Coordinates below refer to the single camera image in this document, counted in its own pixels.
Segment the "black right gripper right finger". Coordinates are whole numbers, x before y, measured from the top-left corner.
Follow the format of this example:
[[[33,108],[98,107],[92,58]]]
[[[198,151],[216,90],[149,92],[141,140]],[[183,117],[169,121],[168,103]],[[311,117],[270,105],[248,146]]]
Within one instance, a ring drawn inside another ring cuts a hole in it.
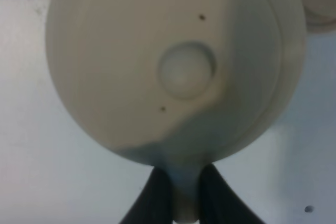
[[[199,181],[199,222],[262,224],[262,220],[234,193],[214,165],[207,165]]]

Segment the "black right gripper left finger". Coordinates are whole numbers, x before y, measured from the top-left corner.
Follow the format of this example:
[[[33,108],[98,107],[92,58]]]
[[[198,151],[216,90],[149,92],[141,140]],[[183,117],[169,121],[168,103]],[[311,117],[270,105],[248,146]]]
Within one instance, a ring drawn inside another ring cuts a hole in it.
[[[154,168],[139,197],[121,220],[121,224],[171,224],[173,189],[168,175]]]

